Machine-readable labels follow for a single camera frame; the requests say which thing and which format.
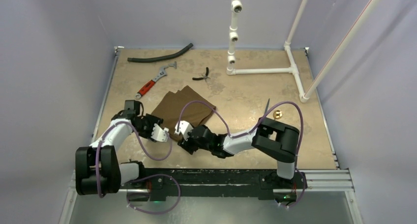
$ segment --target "white wall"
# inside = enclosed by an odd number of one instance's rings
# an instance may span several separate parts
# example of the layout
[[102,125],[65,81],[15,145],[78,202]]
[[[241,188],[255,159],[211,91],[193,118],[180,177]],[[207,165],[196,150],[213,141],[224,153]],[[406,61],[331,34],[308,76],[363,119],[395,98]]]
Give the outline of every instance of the white wall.
[[[93,0],[113,43],[139,48],[226,48],[231,0]],[[238,48],[282,49],[301,0],[241,0]],[[310,0],[293,48],[309,46],[335,0]]]
[[1,223],[57,223],[113,45],[90,0],[0,0]]
[[[313,41],[316,75],[368,0],[337,0]],[[382,0],[319,95],[366,224],[417,219],[417,0]]]

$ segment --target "beige tabletop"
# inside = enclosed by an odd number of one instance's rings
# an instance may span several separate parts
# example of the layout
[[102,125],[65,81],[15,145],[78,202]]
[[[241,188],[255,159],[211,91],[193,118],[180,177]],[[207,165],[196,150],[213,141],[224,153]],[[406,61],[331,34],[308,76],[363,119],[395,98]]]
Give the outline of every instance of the beige tabletop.
[[[134,99],[136,92],[158,73],[159,67],[177,61],[178,68],[168,68],[168,76],[161,78],[155,86],[141,98],[145,113],[151,113],[168,91],[176,92],[188,85],[212,104],[229,124],[232,133],[253,127],[264,114],[268,98],[270,105],[280,101],[297,103],[304,117],[304,134],[298,157],[301,169],[335,169],[327,131],[323,122],[319,102],[315,94],[307,103],[301,103],[298,90],[291,74],[245,74],[228,76],[226,74],[227,50],[190,50],[174,60],[157,63],[129,63],[128,57],[147,58],[163,56],[177,50],[123,49],[120,53],[110,90],[98,128],[100,136],[109,126],[114,114],[123,109],[124,101]],[[303,51],[294,51],[304,87],[311,84],[312,78]],[[289,67],[284,51],[245,51],[236,52],[236,68],[277,68]],[[207,82],[193,81],[210,69]],[[283,112],[280,121],[300,127],[299,115],[292,105],[279,107]],[[206,125],[214,133],[226,133],[224,124],[213,115]],[[168,143],[154,143],[142,139],[147,151],[154,157],[166,155]],[[257,149],[243,151],[233,157],[219,159],[205,150],[193,155],[173,142],[173,150],[164,161],[153,161],[140,148],[136,137],[130,135],[117,152],[120,163],[129,159],[144,162],[145,167],[159,168],[276,168],[276,161]]]

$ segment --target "brown towel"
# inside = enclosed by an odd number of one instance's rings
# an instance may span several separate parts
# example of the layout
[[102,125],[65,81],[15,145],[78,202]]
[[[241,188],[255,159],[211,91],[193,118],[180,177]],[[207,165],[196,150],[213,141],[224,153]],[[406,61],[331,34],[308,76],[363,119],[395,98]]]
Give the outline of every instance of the brown towel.
[[[152,112],[152,115],[164,119],[162,126],[169,128],[169,133],[173,140],[178,141],[182,138],[181,136],[174,134],[175,124],[178,122],[179,114],[181,113],[182,108],[184,108],[188,102],[193,100],[206,102],[212,108],[216,109],[216,106],[208,102],[189,86],[186,86],[176,93],[169,91]],[[205,105],[194,103],[185,109],[181,120],[187,121],[196,127],[207,122],[212,114],[213,112],[211,109],[207,108]]]

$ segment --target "adjustable wrench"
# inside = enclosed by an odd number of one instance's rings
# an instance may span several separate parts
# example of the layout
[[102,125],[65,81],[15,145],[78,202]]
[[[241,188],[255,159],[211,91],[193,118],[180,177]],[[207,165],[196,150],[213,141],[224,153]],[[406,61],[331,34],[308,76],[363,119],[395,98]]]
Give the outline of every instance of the adjustable wrench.
[[136,95],[135,95],[135,99],[137,99],[137,100],[139,100],[143,95],[145,95],[146,94],[146,92],[148,92],[152,87],[153,87],[153,85],[155,85],[155,83],[159,80],[159,79],[161,79],[162,77],[165,77],[166,75],[167,75],[167,71],[165,71],[165,69],[167,69],[167,68],[169,68],[169,67],[173,67],[173,68],[175,68],[175,69],[177,69],[177,62],[175,61],[174,63],[170,63],[170,64],[168,64],[168,65],[166,65],[166,66],[162,66],[162,67],[160,67],[159,68],[159,73],[158,73],[158,75],[154,78],[154,79],[152,79],[152,80],[150,80],[148,83],[146,83],[139,91],[138,91],[138,93],[136,93]]

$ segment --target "red wrench handle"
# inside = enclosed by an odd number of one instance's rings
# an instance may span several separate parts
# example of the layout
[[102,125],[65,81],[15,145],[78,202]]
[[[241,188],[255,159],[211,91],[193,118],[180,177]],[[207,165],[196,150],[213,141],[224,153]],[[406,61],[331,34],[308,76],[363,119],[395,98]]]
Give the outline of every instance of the red wrench handle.
[[146,94],[146,92],[148,92],[153,85],[155,85],[155,82],[153,80],[150,80],[148,83],[146,83],[136,94],[136,99],[140,99],[143,95]]

